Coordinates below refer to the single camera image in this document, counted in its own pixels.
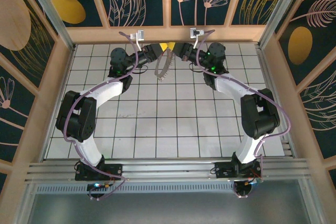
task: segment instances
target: yellow object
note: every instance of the yellow object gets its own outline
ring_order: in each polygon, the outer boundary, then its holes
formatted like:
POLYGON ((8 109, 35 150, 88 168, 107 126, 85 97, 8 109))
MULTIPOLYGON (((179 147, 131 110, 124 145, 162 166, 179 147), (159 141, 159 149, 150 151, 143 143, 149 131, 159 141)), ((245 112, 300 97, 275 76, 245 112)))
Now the yellow object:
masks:
POLYGON ((168 42, 168 43, 167 43, 167 46, 168 46, 168 48, 169 48, 170 50, 173 51, 173 49, 174 49, 174 47, 175 47, 175 42, 168 42))
POLYGON ((84 7, 78 0, 51 0, 60 18, 70 24, 78 24, 85 20, 84 7))
POLYGON ((302 64, 309 56, 313 44, 313 37, 309 29, 299 26, 289 38, 288 55, 289 60, 295 64, 302 64))
POLYGON ((0 0, 0 45, 18 51, 29 41, 31 21, 23 0, 0 0))
POLYGON ((160 47, 162 51, 165 51, 167 49, 167 43, 160 43, 160 47))

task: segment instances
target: metal beam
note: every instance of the metal beam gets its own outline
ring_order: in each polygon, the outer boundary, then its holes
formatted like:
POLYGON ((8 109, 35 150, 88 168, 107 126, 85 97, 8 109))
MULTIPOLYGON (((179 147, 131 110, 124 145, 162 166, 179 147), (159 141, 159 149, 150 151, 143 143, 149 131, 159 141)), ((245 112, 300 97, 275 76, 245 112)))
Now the metal beam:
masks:
MULTIPOLYGON (((197 159, 113 159, 107 164, 122 164, 123 176, 128 183, 153 182, 205 182, 233 181, 239 178, 217 179, 210 170, 216 162, 229 162, 227 158, 197 159)), ((26 176, 27 184, 40 183, 77 183, 74 164, 76 160, 44 161, 32 163, 26 176)), ((264 180, 288 180, 309 178, 310 172, 305 159, 264 158, 264 180)))

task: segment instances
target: floor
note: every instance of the floor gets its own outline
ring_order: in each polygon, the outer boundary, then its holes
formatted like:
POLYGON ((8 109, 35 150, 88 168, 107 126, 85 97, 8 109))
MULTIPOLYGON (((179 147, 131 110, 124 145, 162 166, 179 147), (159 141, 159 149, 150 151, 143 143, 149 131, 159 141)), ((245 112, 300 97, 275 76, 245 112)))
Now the floor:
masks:
MULTIPOLYGON (((252 87, 265 88, 255 45, 224 46, 229 72, 252 87)), ((117 47, 134 52, 129 44, 79 45, 65 92, 89 89, 106 78, 109 55, 117 47)), ((105 158, 231 157, 244 134, 239 106, 208 87, 203 74, 192 72, 180 58, 163 81, 154 75, 155 66, 134 74, 127 92, 99 108, 94 139, 105 158)), ((284 156, 281 139, 269 139, 260 153, 284 156)), ((45 158, 78 154, 54 129, 45 158)))

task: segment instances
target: purple cable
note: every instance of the purple cable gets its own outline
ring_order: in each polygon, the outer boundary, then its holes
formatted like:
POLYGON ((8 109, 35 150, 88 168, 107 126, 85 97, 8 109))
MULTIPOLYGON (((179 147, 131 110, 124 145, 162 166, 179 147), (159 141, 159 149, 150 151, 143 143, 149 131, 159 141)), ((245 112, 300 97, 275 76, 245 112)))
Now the purple cable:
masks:
POLYGON ((79 102, 83 97, 87 96, 87 95, 90 94, 91 92, 94 92, 94 91, 97 90, 98 88, 101 88, 101 87, 103 87, 103 86, 105 86, 105 85, 107 85, 107 84, 109 84, 109 83, 111 83, 111 82, 119 81, 120 79, 126 78, 127 76, 131 75, 132 72, 137 68, 139 57, 138 57, 138 51, 137 51, 137 49, 136 49, 136 47, 135 47, 135 44, 134 44, 133 41, 131 40, 130 36, 126 35, 125 33, 121 32, 121 31, 119 32, 119 34, 122 35, 122 36, 125 36, 126 39, 127 39, 127 40, 132 44, 132 46, 133 46, 133 49, 134 49, 134 51, 135 51, 135 65, 134 65, 133 69, 132 69, 130 72, 128 72, 127 74, 125 74, 125 75, 123 75, 123 76, 121 76, 121 77, 118 77, 118 78, 115 78, 115 79, 113 79, 113 80, 109 80, 109 81, 106 81, 106 82, 104 82, 104 83, 101 83, 101 84, 99 84, 99 85, 93 87, 92 89, 90 89, 90 90, 87 91, 86 93, 82 94, 82 95, 81 95, 81 96, 80 96, 80 97, 73 103, 73 105, 71 106, 70 111, 69 111, 69 113, 68 113, 68 116, 67 116, 67 118, 66 118, 66 120, 65 120, 64 129, 63 129, 63 137, 64 137, 64 140, 65 140, 66 142, 70 142, 70 143, 72 142, 72 143, 74 143, 76 152, 78 153, 79 157, 80 157, 80 158, 81 158, 81 159, 82 159, 82 160, 83 160, 89 167, 91 167, 91 168, 92 168, 93 170, 95 170, 96 172, 99 172, 99 173, 101 173, 101 174, 103 174, 103 175, 106 175, 106 176, 109 176, 109 177, 111 177, 111 178, 113 177, 113 178, 120 178, 120 179, 123 179, 122 183, 121 183, 119 186, 117 186, 112 192, 110 192, 110 193, 108 193, 108 194, 105 194, 105 195, 101 196, 100 198, 97 198, 97 201, 99 201, 100 199, 105 199, 105 198, 109 197, 109 196, 110 196, 111 194, 113 194, 116 190, 118 190, 118 189, 122 186, 122 184, 125 183, 125 181, 126 181, 127 179, 126 179, 125 177, 123 177, 123 176, 118 176, 118 175, 113 175, 113 174, 105 173, 105 172, 103 172, 102 170, 99 170, 99 169, 95 168, 93 165, 91 165, 91 164, 86 160, 86 158, 80 153, 80 151, 78 150, 77 145, 75 144, 76 141, 75 141, 75 140, 69 140, 69 139, 68 139, 68 137, 67 137, 67 129, 68 129, 68 124, 69 124, 69 120, 70 120, 71 114, 72 114, 73 111, 75 110, 75 107, 76 107, 76 105, 78 104, 78 102, 79 102))
POLYGON ((262 171, 263 171, 263 159, 262 159, 263 157, 262 157, 262 156, 263 156, 263 155, 260 154, 259 156, 257 156, 257 155, 258 155, 258 152, 259 152, 260 148, 262 147, 262 144, 265 142, 265 140, 266 140, 267 138, 270 138, 270 137, 273 137, 273 136, 283 136, 283 135, 287 134, 287 133, 290 131, 290 128, 291 128, 290 118, 289 118, 289 116, 287 115, 287 113, 285 112, 285 110, 284 110, 278 103, 276 103, 275 101, 273 101, 271 98, 265 96, 264 94, 261 94, 260 92, 254 90, 254 89, 251 89, 249 86, 245 85, 244 83, 242 83, 242 82, 240 82, 240 81, 238 81, 238 80, 236 80, 236 79, 231 79, 231 78, 229 78, 229 77, 227 77, 227 76, 221 76, 221 75, 219 75, 219 74, 211 73, 211 72, 206 71, 204 68, 202 68, 201 64, 199 63, 199 62, 200 62, 200 61, 199 61, 199 60, 200 60, 200 59, 199 59, 199 54, 200 54, 199 51, 200 51, 200 49, 201 49, 201 47, 202 47, 204 41, 205 41, 205 40, 209 37, 209 35, 212 34, 214 31, 215 31, 215 30, 204 31, 204 33, 205 33, 206 35, 204 36, 203 40, 201 41, 201 43, 200 43, 200 45, 199 45, 199 47, 198 47, 198 49, 197 49, 197 53, 196 53, 196 63, 197 63, 197 66, 198 66, 203 72, 205 72, 205 73, 207 73, 207 74, 209 74, 209 75, 211 75, 211 76, 220 77, 220 78, 223 78, 223 79, 226 79, 226 80, 229 80, 229 81, 233 81, 233 82, 235 82, 236 84, 242 86, 244 89, 246 89, 246 90, 248 90, 248 91, 251 91, 251 92, 257 94, 258 96, 264 98, 265 100, 267 100, 267 101, 269 101, 271 104, 273 104, 273 105, 274 105, 277 109, 279 109, 279 110, 282 112, 282 114, 285 116, 285 119, 286 119, 286 122, 287 122, 287 129, 286 129, 285 131, 281 132, 281 133, 277 133, 277 134, 273 134, 273 135, 268 135, 268 136, 264 137, 263 139, 261 139, 261 140, 259 141, 259 143, 257 144, 256 149, 255 149, 255 151, 254 151, 254 153, 253 153, 253 155, 254 155, 256 158, 260 158, 260 159, 261 159, 261 172, 260 172, 260 174, 262 175, 262 171))

